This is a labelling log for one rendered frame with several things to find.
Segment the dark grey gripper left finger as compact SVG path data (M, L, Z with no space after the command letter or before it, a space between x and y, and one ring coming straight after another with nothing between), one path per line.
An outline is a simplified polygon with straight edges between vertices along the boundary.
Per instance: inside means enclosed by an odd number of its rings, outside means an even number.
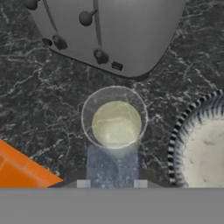
M89 188L91 181L88 179L66 180L52 185L52 187L65 187L65 188Z

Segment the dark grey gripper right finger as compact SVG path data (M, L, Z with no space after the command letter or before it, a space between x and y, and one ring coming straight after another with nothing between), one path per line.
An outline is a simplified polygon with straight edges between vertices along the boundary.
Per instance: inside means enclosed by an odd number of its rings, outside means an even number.
M164 183L164 182L162 183L155 182L148 179L135 179L134 187L135 188L159 188L159 187L172 188L172 185L169 183Z

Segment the clear glass of lemonade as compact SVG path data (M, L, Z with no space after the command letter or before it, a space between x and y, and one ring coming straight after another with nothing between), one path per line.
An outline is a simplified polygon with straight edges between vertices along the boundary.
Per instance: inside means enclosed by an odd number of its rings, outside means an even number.
M86 177L91 187L135 188L140 176L138 152L148 125L141 96L124 86L104 87L92 93L81 111L87 147Z

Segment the black white striped bowl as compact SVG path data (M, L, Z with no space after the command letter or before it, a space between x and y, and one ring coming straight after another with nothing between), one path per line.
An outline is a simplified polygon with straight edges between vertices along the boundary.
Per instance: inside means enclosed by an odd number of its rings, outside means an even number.
M224 90L200 97L179 116L167 163L173 186L224 188Z

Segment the grey toaster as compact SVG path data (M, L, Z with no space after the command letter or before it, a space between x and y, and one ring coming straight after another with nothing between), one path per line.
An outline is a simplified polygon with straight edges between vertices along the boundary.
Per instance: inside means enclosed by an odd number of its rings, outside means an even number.
M186 0L21 0L52 51L135 79L164 56Z

